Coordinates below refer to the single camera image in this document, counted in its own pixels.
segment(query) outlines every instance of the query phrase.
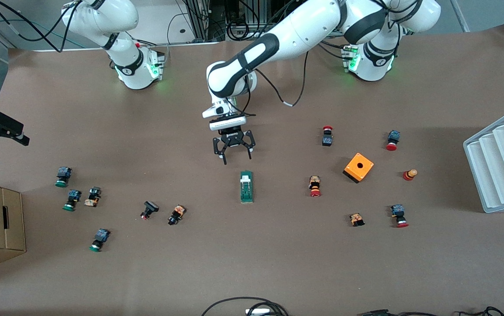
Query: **orange box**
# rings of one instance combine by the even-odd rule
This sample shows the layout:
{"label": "orange box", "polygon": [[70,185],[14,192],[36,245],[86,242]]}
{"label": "orange box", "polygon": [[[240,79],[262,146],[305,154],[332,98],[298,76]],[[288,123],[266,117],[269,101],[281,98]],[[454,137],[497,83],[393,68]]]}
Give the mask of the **orange box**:
{"label": "orange box", "polygon": [[354,158],[344,168],[343,174],[348,176],[355,183],[359,183],[367,176],[372,166],[374,166],[374,164],[370,160],[365,158],[362,154],[356,153]]}

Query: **red base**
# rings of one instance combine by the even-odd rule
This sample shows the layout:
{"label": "red base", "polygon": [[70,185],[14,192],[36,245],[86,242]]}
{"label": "red base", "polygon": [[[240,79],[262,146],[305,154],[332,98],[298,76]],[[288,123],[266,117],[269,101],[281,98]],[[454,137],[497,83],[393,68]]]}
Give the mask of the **red base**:
{"label": "red base", "polygon": [[408,177],[408,172],[404,172],[404,174],[402,174],[402,178],[404,178],[404,180],[406,180],[406,181],[414,180],[414,178]]}

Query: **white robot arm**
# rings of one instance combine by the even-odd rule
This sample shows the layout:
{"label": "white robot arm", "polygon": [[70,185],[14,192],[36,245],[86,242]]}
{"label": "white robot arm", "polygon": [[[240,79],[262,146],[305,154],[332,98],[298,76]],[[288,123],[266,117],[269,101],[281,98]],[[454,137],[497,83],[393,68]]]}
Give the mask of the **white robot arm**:
{"label": "white robot arm", "polygon": [[63,22],[69,29],[101,46],[115,64],[119,79],[131,89],[162,79],[165,56],[139,47],[126,32],[139,21],[130,0],[78,0],[65,4]]}
{"label": "white robot arm", "polygon": [[[364,80],[381,74],[382,78],[400,42],[400,27],[422,32],[435,25],[439,15],[435,0],[307,0],[236,56],[207,67],[212,106],[203,112],[203,118],[218,116],[209,122],[209,128],[221,135],[213,139],[214,152],[226,164],[226,148],[241,144],[251,158],[254,138],[251,131],[241,130],[246,114],[236,108],[235,96],[256,88],[254,70],[259,66],[300,56],[338,30],[348,43],[362,44],[360,50],[365,49],[366,54],[356,56],[354,73]],[[250,144],[244,142],[244,136],[250,137]],[[224,143],[221,150],[217,147],[220,141]]]}

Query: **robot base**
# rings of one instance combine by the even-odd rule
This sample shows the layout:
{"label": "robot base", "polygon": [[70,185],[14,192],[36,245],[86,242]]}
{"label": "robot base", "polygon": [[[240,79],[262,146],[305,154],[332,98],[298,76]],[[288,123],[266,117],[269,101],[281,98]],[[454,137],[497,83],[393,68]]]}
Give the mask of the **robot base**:
{"label": "robot base", "polygon": [[149,50],[146,47],[140,47],[143,53],[143,62],[132,75],[126,75],[120,72],[117,67],[115,70],[121,80],[128,88],[141,90],[150,86],[155,81],[162,80],[164,73],[164,61],[166,56],[155,50]]}
{"label": "robot base", "polygon": [[386,59],[378,60],[377,63],[382,61],[382,66],[375,66],[371,60],[367,58],[364,53],[363,44],[358,47],[355,52],[342,49],[342,60],[345,72],[352,72],[359,78],[365,81],[378,81],[381,80],[386,73],[392,69],[392,56],[388,61]]}

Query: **black hole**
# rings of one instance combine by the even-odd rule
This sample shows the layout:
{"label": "black hole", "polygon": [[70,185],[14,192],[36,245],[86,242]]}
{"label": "black hole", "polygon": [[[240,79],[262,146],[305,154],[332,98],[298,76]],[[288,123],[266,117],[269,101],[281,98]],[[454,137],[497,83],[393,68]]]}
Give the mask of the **black hole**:
{"label": "black hole", "polygon": [[3,221],[5,230],[8,229],[8,206],[3,206]]}

